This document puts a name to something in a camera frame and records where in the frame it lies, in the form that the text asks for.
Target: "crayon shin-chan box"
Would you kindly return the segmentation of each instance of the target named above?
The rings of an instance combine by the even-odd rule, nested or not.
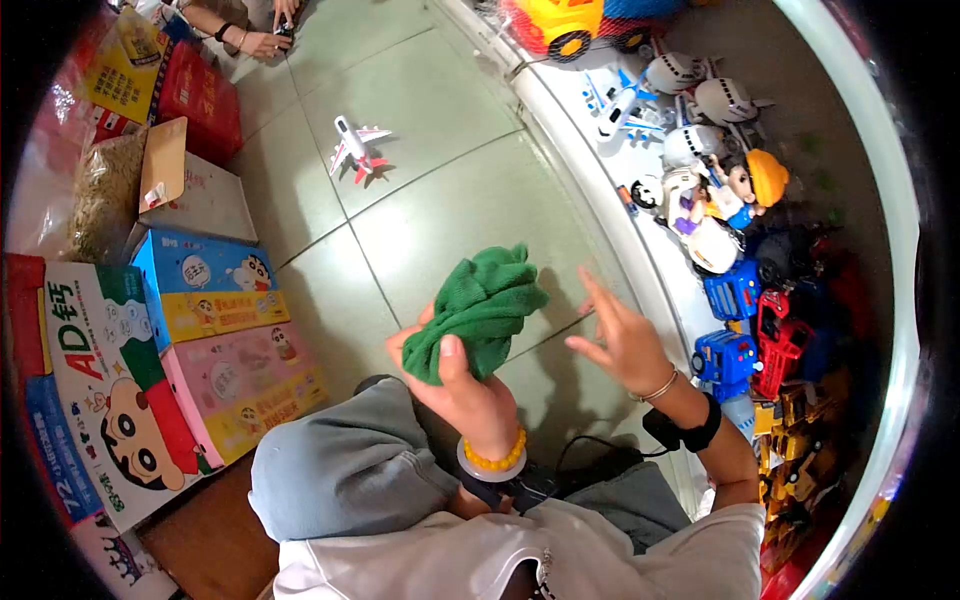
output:
[[[132,264],[143,273],[160,352],[177,342],[290,321],[259,248],[151,229]]]
[[[326,399],[320,370],[291,324],[173,344],[163,369],[213,467]]]
[[[71,522],[102,506],[123,533],[211,472],[160,365],[140,274],[35,256],[5,262],[16,297],[35,299],[36,334],[27,335],[29,310],[13,316],[17,343],[40,343],[25,352],[36,357],[19,357],[39,456]]]

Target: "red and white toy airplane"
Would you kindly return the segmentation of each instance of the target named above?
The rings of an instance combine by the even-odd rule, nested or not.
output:
[[[357,176],[353,180],[354,183],[359,183],[367,175],[373,175],[373,169],[376,167],[387,164],[388,161],[386,158],[371,158],[364,144],[372,139],[390,135],[392,132],[381,130],[377,127],[373,129],[364,128],[362,130],[355,130],[343,116],[334,119],[333,124],[336,126],[337,133],[340,134],[342,141],[340,145],[334,148],[336,154],[330,157],[330,162],[333,163],[330,166],[331,177],[337,172],[337,169],[340,168],[340,165],[343,164],[344,159],[347,158],[348,155],[352,157],[353,168],[357,172]]]

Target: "wooden surface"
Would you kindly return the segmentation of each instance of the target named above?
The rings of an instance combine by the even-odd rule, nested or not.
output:
[[[252,462],[251,453],[201,482],[137,531],[194,600],[253,600],[276,575],[279,546],[247,502]]]

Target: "red bag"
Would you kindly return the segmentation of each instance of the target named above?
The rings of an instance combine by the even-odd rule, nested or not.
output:
[[[226,168],[243,147],[236,87],[184,42],[174,48],[167,65],[156,121],[182,116],[187,118],[186,150],[190,154]]]

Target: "tiled floor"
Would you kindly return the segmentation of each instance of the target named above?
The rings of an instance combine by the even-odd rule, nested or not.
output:
[[[592,328],[575,312],[576,266],[618,287],[622,274],[440,19],[418,0],[313,0],[286,60],[233,71],[247,140],[233,166],[293,317],[343,400],[363,377],[395,371],[383,340],[414,321],[461,258],[526,242],[552,301],[527,320],[499,375],[536,431],[531,453],[555,456],[577,432],[634,436],[653,450],[642,408],[563,344]],[[327,176],[338,114],[395,132],[374,143],[395,166],[386,179]]]

